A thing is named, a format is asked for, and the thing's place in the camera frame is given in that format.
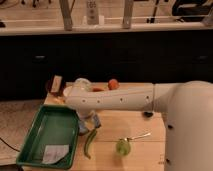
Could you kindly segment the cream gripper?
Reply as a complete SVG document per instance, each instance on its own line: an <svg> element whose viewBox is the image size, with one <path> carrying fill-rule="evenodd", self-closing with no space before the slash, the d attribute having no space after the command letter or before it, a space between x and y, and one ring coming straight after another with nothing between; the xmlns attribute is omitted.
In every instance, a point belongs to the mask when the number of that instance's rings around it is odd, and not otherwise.
<svg viewBox="0 0 213 171"><path fill-rule="evenodd" d="M77 115L79 118L79 121L78 121L79 127L87 128L86 121L93 118L95 114L96 112L94 110L78 110Z"/></svg>

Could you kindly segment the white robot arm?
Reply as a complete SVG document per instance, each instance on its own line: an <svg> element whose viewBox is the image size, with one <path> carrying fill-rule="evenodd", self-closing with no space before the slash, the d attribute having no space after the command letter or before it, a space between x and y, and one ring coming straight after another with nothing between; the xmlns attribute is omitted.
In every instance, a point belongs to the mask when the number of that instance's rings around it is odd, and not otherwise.
<svg viewBox="0 0 213 171"><path fill-rule="evenodd" d="M213 171L213 83L147 83L94 92L89 80L79 78L64 95L81 119L92 110L164 113L164 171Z"/></svg>

